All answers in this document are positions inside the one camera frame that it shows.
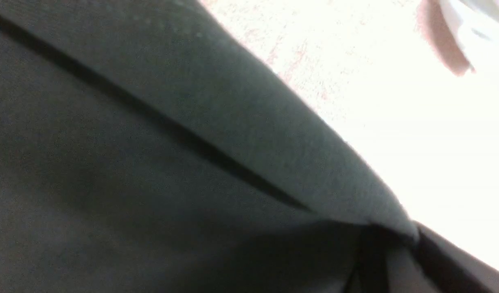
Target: clothing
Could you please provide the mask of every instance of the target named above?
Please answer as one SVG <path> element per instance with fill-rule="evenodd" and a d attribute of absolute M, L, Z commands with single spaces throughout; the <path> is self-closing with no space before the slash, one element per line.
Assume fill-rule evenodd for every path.
<path fill-rule="evenodd" d="M 199 4 L 0 0 L 0 292 L 440 292 L 447 245 Z"/>

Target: white object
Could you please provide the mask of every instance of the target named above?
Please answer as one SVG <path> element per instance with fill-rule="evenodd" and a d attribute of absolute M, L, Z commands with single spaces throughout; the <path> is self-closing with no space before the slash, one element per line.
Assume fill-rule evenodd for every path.
<path fill-rule="evenodd" d="M 499 77 L 499 0 L 440 0 L 445 21 L 477 72 Z"/>

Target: speckled surface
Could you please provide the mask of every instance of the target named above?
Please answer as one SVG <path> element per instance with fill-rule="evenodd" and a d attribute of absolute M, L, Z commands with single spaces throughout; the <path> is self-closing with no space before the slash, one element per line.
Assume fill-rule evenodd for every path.
<path fill-rule="evenodd" d="M 414 219 L 499 269 L 499 83 L 469 69 L 437 1 L 201 2 Z"/>

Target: white surface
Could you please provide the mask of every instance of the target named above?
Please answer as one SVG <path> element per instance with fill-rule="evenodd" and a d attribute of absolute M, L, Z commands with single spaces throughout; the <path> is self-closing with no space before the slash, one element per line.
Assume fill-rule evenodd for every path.
<path fill-rule="evenodd" d="M 499 88 L 467 70 L 437 0 L 202 2 L 414 219 L 499 270 Z"/>

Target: dark gray fabric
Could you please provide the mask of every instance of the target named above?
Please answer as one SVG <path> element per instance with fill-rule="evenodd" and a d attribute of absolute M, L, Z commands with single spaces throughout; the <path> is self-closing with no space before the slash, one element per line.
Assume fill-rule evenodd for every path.
<path fill-rule="evenodd" d="M 0 293 L 338 292 L 360 230 L 277 202 L 0 33 Z"/>
<path fill-rule="evenodd" d="M 0 0 L 0 14 L 313 211 L 417 239 L 381 180 L 195 2 Z"/>

